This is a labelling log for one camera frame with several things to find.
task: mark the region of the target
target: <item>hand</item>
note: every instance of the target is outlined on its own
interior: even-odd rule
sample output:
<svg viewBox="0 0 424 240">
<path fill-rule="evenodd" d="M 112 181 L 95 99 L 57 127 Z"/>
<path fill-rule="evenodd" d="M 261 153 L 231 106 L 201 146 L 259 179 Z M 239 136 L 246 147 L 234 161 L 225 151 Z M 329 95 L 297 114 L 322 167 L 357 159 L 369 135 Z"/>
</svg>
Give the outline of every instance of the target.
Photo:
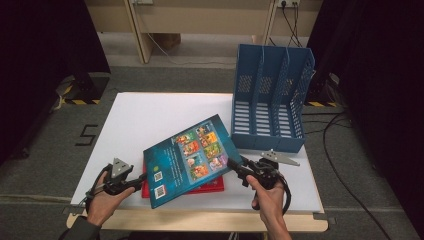
<svg viewBox="0 0 424 240">
<path fill-rule="evenodd" d="M 100 177 L 97 184 L 102 184 L 103 179 L 106 177 L 107 172 L 104 172 Z M 109 195 L 102 191 L 95 195 L 93 201 L 90 204 L 90 210 L 88 212 L 87 221 L 97 226 L 102 226 L 106 220 L 108 220 L 113 212 L 118 208 L 119 204 L 130 196 L 135 191 L 134 187 L 130 187 L 118 195 Z"/>
<path fill-rule="evenodd" d="M 256 190 L 257 197 L 252 201 L 252 206 L 261 206 L 260 216 L 264 222 L 271 239 L 291 239 L 283 218 L 282 208 L 284 200 L 284 186 L 277 181 L 273 189 L 266 190 L 253 176 L 246 177 L 247 182 Z"/>
</svg>

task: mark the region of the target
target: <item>dark cloth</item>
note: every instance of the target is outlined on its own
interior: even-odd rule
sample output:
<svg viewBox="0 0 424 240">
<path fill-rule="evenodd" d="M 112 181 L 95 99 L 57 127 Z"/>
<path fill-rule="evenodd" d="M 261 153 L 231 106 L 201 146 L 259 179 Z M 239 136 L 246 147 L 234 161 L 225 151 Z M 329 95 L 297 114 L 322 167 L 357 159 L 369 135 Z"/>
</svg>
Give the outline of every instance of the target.
<svg viewBox="0 0 424 240">
<path fill-rule="evenodd" d="M 101 227 L 89 223 L 84 217 L 78 217 L 63 240 L 93 240 L 96 239 Z"/>
</svg>

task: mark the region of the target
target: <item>book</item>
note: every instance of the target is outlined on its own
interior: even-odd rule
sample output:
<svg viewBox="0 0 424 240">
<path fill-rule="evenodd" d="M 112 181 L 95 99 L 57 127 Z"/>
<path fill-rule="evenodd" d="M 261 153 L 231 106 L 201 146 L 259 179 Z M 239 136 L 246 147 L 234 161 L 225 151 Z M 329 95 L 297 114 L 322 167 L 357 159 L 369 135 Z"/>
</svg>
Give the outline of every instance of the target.
<svg viewBox="0 0 424 240">
<path fill-rule="evenodd" d="M 146 164 L 143 164 L 143 172 L 146 172 Z M 197 193 L 210 193 L 210 192 L 222 192 L 224 191 L 224 178 L 219 176 L 210 182 L 201 185 L 185 194 L 197 194 Z M 141 197 L 150 198 L 150 190 L 148 181 L 144 181 L 141 184 Z"/>
<path fill-rule="evenodd" d="M 152 208 L 157 208 L 242 164 L 219 115 L 214 115 L 143 151 Z"/>
</svg>

